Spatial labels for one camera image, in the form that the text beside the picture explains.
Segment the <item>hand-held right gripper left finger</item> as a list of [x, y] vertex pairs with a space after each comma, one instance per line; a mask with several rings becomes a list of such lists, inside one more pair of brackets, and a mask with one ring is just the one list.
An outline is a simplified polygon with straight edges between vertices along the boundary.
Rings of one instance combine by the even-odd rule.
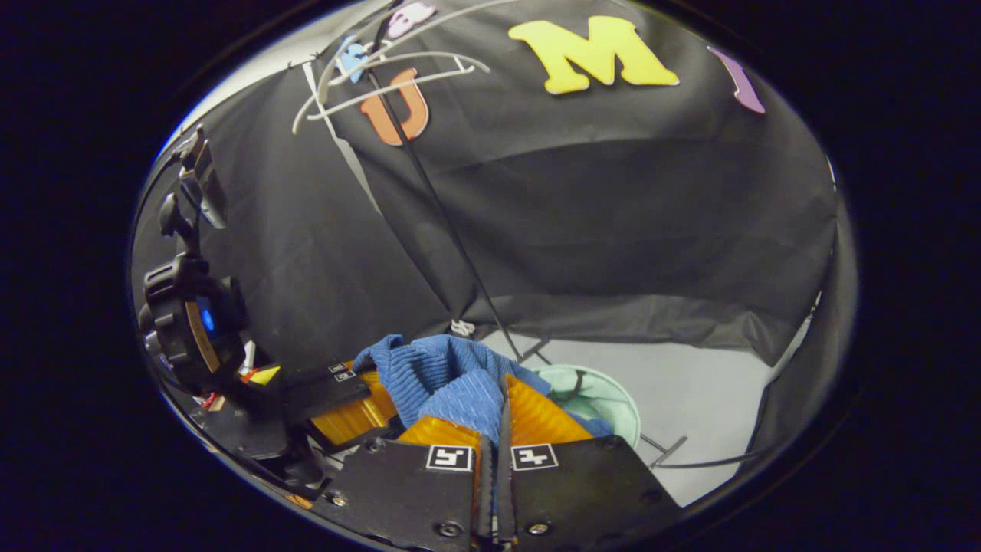
[[480, 549], [493, 528], [491, 453], [469, 429], [424, 443], [375, 437], [344, 455], [310, 511], [379, 550]]

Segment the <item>black backdrop cloth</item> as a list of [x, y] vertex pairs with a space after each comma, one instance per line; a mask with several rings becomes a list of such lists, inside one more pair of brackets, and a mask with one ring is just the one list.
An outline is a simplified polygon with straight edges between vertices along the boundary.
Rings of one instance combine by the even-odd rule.
[[[126, 247], [130, 300], [175, 254], [162, 162], [207, 130], [228, 223], [201, 227], [241, 283], [260, 346], [291, 366], [390, 334], [441, 334], [451, 305], [382, 207], [418, 211], [370, 99], [290, 124], [317, 74], [369, 50], [385, 0], [355, 2], [242, 65], [193, 106], [147, 173]], [[820, 307], [848, 221], [825, 147], [762, 74], [682, 21], [626, 0], [544, 0], [452, 18], [407, 50], [460, 50], [492, 74], [435, 81], [415, 140], [513, 333], [690, 343], [777, 360]]]

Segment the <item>black clothes rack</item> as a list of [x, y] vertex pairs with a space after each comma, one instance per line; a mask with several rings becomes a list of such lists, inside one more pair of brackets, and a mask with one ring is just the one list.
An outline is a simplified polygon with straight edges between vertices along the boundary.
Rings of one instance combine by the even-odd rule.
[[[410, 21], [409, 29], [398, 38], [389, 34], [397, 9], [386, 9], [382, 20], [371, 25], [376, 39], [359, 63], [364, 58], [379, 61], [424, 52], [407, 50], [404, 43], [431, 34], [452, 18], [475, 21], [478, 15], [499, 15], [513, 5], [544, 4], [544, 0], [480, 0], [442, 10], [432, 7], [434, 0], [422, 2], [428, 17]], [[365, 77], [372, 90], [378, 90], [438, 72], [437, 63], [420, 72], [415, 60], [410, 60], [375, 67]], [[490, 345], [497, 349], [508, 345], [512, 360], [529, 370], [572, 364], [612, 377], [627, 389], [640, 409], [638, 447], [658, 474], [671, 469], [734, 472], [741, 462], [761, 457], [764, 450], [756, 443], [756, 430], [750, 427], [756, 416], [749, 410], [749, 399], [763, 395], [763, 363], [745, 353], [730, 352], [722, 346], [715, 352], [697, 352], [694, 345], [679, 343], [588, 343], [578, 338], [558, 339], [543, 331], [537, 332], [540, 341], [532, 343], [528, 352], [520, 350], [513, 341], [516, 314], [504, 311], [504, 297], [488, 293], [490, 273], [487, 267], [476, 265], [474, 249], [463, 240], [460, 222], [448, 211], [448, 200], [435, 188], [434, 171], [424, 164], [415, 143], [426, 130], [434, 105], [422, 92], [427, 85], [410, 85], [370, 98], [372, 115], [389, 128], [390, 149], [402, 150], [413, 170], [413, 181], [402, 185], [400, 191], [417, 195], [416, 214], [397, 215], [391, 205], [383, 206], [382, 213], [421, 273], [437, 287], [438, 297], [451, 305], [455, 335], [481, 339], [493, 331]]]

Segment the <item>blue jacket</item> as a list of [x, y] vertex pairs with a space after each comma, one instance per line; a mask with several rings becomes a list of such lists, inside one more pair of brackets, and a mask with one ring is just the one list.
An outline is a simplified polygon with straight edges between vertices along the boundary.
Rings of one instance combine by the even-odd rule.
[[483, 343], [442, 334], [410, 343], [390, 334], [361, 350], [354, 373], [374, 371], [397, 416], [410, 429], [424, 417], [451, 422], [500, 444], [502, 377], [510, 375], [546, 397], [553, 385]]

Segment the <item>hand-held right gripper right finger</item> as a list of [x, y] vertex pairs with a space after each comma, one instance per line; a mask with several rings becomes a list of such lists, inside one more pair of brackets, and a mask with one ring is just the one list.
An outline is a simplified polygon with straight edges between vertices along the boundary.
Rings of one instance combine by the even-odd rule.
[[505, 551], [613, 551], [658, 539], [680, 506], [633, 447], [592, 438], [546, 395], [505, 375], [495, 472]]

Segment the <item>green laundry hamper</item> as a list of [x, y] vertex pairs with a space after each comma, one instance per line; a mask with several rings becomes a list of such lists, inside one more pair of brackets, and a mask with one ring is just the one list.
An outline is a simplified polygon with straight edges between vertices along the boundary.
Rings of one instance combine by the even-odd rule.
[[640, 443], [640, 409], [627, 389], [606, 373], [586, 366], [550, 364], [531, 369], [549, 384], [547, 397], [593, 437], [617, 435]]

